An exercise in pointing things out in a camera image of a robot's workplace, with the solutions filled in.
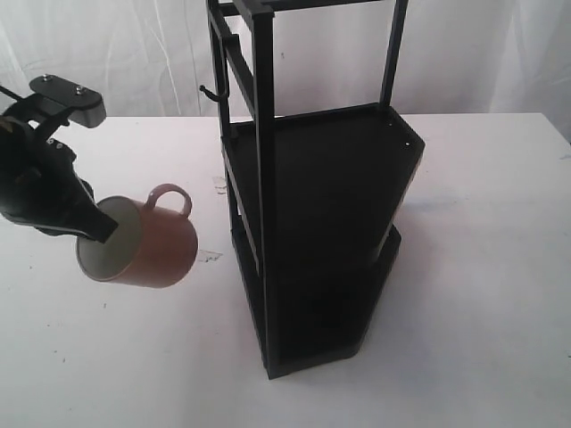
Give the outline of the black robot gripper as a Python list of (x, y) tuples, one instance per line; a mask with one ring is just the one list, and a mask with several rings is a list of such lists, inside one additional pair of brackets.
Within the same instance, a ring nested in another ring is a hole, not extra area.
[(80, 178), (77, 155), (52, 135), (69, 124), (66, 110), (51, 114), (38, 100), (19, 100), (1, 114), (1, 216), (43, 234), (75, 235), (106, 243), (118, 223), (95, 203)]

